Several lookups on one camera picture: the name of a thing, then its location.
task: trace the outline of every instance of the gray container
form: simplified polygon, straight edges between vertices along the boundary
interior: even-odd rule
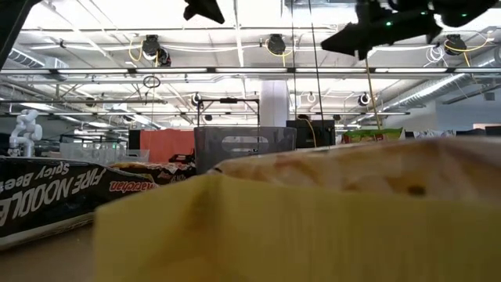
[[[203,174],[221,161],[296,149],[296,129],[280,127],[195,128],[196,171]]]

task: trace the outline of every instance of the white pillar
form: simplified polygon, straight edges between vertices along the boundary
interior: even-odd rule
[[[261,126],[285,127],[289,117],[287,81],[263,81],[260,99]]]

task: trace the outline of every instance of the white robot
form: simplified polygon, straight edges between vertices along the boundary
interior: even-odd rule
[[[42,129],[37,125],[35,119],[38,117],[36,110],[23,110],[21,115],[17,117],[17,125],[9,138],[9,154],[11,157],[20,156],[20,145],[24,146],[23,156],[33,157],[34,154],[34,141],[40,141],[42,136]]]

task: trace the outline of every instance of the ceiling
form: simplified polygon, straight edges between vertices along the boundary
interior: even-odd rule
[[[185,21],[182,14],[186,4],[182,0],[54,0],[51,3],[42,2],[32,9],[15,48],[40,61],[48,57],[57,58],[69,68],[76,69],[152,67],[153,61],[144,58],[134,61],[129,52],[133,57],[139,56],[136,46],[139,46],[144,36],[157,34],[160,43],[169,51],[172,67],[364,67],[363,62],[352,56],[326,52],[319,47],[322,40],[344,28],[347,23],[356,22],[353,5],[348,3],[353,1],[341,0],[339,4],[314,6],[312,15],[304,7],[297,8],[294,10],[293,24],[290,11],[279,0],[218,0],[226,19],[224,24],[219,25],[201,16]],[[443,42],[447,34],[455,33],[461,34],[468,48],[485,45],[469,52],[471,63],[474,63],[477,55],[489,50],[501,39],[501,32],[496,26],[500,16],[501,9],[491,9],[467,26],[455,29],[446,27],[435,41]],[[289,49],[292,49],[294,40],[296,52],[292,54],[290,50],[290,55],[284,58],[272,56],[264,46],[270,34],[281,34]],[[432,55],[440,57],[440,60],[433,60]],[[453,67],[464,63],[462,56],[431,54],[431,46],[426,44],[424,37],[396,42],[392,47],[376,48],[369,57],[371,67]],[[4,66],[5,69],[21,67],[24,66],[12,60]],[[123,75],[98,77],[123,78]],[[200,74],[189,78],[206,79],[206,83],[186,83],[189,81],[183,81],[185,75],[182,74],[160,77],[178,79],[172,83],[162,83],[155,89],[155,97],[168,103],[130,103],[129,110],[191,111],[193,107],[190,106],[190,100],[197,92],[204,98],[258,98],[261,82],[267,79],[259,75],[214,79],[215,75]],[[55,95],[56,84],[59,84],[57,87],[60,92],[68,92],[65,99],[142,99],[147,90],[143,89],[142,95],[139,95],[136,85],[126,82],[80,85],[71,82],[71,79],[65,83],[40,76],[17,75],[9,78],[51,95]],[[297,78],[295,83],[293,78],[281,79],[287,81],[290,94],[297,95],[301,100],[299,110],[319,110],[318,101],[309,102],[308,96],[310,92],[314,95],[320,92],[324,110],[364,111],[359,108],[357,99],[369,91],[369,83],[365,78],[323,77],[319,83],[314,76]],[[384,103],[422,81],[395,76],[378,77],[372,79],[372,88],[378,103]],[[103,111],[100,105],[97,108],[78,106],[78,109]],[[256,122],[256,117],[244,104],[230,107],[218,104],[212,109],[247,110],[249,113],[231,118],[215,117],[212,124]],[[164,127],[189,125],[191,122],[185,117],[171,115],[149,118]]]

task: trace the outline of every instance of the computer monitor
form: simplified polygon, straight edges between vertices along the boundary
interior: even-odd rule
[[[317,147],[336,145],[335,122],[334,120],[323,121],[323,123],[322,121],[310,121],[313,132],[306,120],[287,121],[287,127],[297,130],[296,148],[314,148],[313,134],[315,134]]]

